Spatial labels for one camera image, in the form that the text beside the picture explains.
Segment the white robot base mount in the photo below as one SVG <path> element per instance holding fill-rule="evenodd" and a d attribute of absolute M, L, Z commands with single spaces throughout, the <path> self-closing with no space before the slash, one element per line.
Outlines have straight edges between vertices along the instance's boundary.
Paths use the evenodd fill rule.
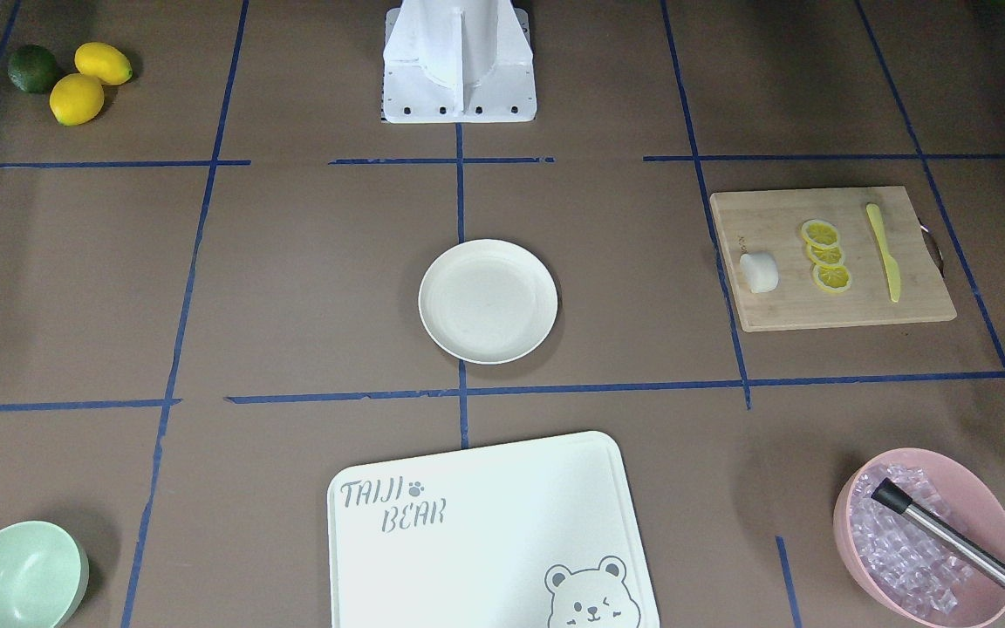
<path fill-rule="evenodd" d="M 403 1 L 386 13 L 383 61 L 387 123 L 536 117 L 530 17 L 510 1 Z"/>

